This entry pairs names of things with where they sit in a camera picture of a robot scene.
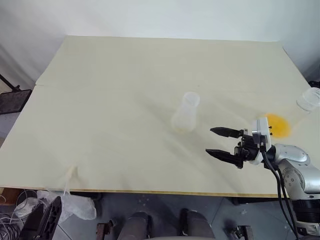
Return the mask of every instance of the gray floor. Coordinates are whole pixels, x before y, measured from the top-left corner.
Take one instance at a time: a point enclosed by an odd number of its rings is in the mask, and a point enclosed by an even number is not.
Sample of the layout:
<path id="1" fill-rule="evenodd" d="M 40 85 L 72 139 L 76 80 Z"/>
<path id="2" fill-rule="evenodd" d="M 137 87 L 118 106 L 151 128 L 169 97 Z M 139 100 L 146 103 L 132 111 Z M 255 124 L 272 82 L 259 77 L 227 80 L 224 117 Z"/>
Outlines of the gray floor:
<path id="1" fill-rule="evenodd" d="M 217 240 L 228 240 L 224 228 L 233 224 L 252 226 L 255 240 L 295 239 L 276 201 L 233 205 L 225 197 L 105 193 L 96 208 L 97 219 L 82 220 L 73 215 L 57 227 L 54 240 L 94 240 L 97 223 L 111 218 L 116 219 L 118 227 L 106 239 L 115 240 L 126 218 L 136 211 L 152 217 L 153 237 L 176 236 L 182 208 L 202 213 Z"/>

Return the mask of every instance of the black metal stand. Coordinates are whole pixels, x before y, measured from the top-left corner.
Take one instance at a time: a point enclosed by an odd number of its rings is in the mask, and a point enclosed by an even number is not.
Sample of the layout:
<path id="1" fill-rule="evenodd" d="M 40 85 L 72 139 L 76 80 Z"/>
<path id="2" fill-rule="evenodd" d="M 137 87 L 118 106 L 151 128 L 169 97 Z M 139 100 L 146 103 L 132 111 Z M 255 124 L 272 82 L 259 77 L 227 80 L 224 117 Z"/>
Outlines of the black metal stand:
<path id="1" fill-rule="evenodd" d="M 13 86 L 4 76 L 0 74 L 0 79 L 9 87 L 11 88 L 12 92 L 20 92 L 20 85 Z"/>
<path id="2" fill-rule="evenodd" d="M 0 80 L 12 90 L 11 92 L 0 94 L 0 115 L 21 112 L 32 93 L 32 90 L 21 90 L 20 85 L 13 86 L 1 74 Z"/>

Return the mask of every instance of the table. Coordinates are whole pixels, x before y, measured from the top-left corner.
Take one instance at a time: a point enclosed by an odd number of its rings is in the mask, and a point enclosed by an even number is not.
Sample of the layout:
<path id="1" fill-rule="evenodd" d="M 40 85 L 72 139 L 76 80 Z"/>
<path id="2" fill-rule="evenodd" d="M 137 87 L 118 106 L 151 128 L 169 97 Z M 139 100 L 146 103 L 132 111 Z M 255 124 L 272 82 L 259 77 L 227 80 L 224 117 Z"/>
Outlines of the table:
<path id="1" fill-rule="evenodd" d="M 309 86 L 280 43 L 67 36 L 0 148 L 0 185 L 27 189 L 275 197 L 272 173 L 209 156 L 248 128 L 286 115 Z M 197 127 L 176 133 L 185 92 L 200 95 Z M 297 145 L 320 168 L 319 111 L 272 143 Z M 68 181 L 70 169 L 74 169 Z"/>

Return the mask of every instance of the white wall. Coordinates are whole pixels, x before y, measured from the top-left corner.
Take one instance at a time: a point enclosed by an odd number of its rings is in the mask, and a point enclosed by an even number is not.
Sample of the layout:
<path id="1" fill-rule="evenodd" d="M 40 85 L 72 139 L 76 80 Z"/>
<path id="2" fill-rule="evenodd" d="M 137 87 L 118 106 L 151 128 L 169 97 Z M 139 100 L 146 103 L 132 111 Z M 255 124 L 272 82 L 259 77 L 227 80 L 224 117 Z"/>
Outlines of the white wall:
<path id="1" fill-rule="evenodd" d="M 0 0 L 0 73 L 32 87 L 65 35 L 281 41 L 320 58 L 319 0 Z"/>

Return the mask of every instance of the plastic bag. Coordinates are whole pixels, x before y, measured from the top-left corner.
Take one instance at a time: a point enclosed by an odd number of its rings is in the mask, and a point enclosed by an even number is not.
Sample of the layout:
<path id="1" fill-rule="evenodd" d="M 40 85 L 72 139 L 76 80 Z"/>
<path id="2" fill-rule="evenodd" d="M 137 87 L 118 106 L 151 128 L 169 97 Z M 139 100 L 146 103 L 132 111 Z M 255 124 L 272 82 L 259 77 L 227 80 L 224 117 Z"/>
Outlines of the plastic bag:
<path id="1" fill-rule="evenodd" d="M 28 197 L 22 203 L 14 209 L 14 214 L 17 216 L 18 219 L 26 217 L 29 215 L 34 208 L 39 204 L 39 200 L 35 197 Z"/>
<path id="2" fill-rule="evenodd" d="M 57 196 L 61 197 L 62 212 L 59 223 L 67 220 L 72 214 L 83 220 L 93 220 L 97 217 L 94 201 L 88 197 L 56 193 L 52 191 L 37 191 L 37 198 L 50 204 Z"/>

